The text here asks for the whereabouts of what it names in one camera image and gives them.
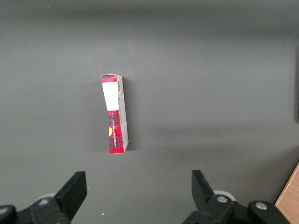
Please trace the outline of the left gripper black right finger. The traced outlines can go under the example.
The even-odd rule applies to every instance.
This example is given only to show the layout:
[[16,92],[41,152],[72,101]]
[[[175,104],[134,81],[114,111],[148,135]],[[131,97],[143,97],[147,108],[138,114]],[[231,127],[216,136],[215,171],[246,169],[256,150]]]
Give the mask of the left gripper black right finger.
[[247,207],[224,194],[216,194],[201,170],[192,171],[192,197],[196,211],[185,224],[288,224],[289,221],[272,203],[251,201]]

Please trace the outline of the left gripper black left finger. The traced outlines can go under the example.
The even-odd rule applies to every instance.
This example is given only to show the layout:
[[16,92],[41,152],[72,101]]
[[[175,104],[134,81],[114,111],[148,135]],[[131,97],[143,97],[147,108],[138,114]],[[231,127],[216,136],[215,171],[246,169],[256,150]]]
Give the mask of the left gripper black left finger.
[[0,207],[2,224],[70,224],[87,196],[86,175],[76,172],[54,196],[44,196],[17,211],[13,205]]

